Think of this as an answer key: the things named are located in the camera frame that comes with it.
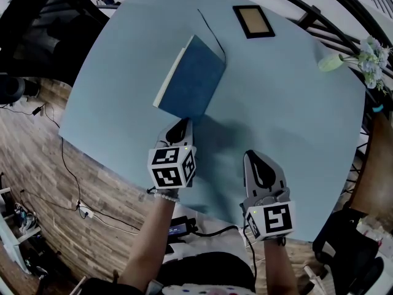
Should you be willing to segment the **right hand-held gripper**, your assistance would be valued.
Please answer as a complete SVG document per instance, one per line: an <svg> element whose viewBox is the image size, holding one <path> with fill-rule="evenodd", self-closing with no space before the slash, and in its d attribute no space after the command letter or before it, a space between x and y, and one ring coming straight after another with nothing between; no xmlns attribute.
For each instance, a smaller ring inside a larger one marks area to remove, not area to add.
<svg viewBox="0 0 393 295"><path fill-rule="evenodd" d="M291 234L296 225L295 202L290 199L283 169L267 155L247 150L243 173L248 198L240 207L254 238L271 240Z"/></svg>

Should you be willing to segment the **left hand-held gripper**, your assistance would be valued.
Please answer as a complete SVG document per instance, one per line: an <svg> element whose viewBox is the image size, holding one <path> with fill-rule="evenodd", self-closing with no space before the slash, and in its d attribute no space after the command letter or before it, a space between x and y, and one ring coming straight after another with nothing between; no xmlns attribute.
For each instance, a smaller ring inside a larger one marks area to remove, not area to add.
<svg viewBox="0 0 393 295"><path fill-rule="evenodd" d="M192 119L181 119L160 132L147 161L156 189L192 187L197 167L193 144Z"/></svg>

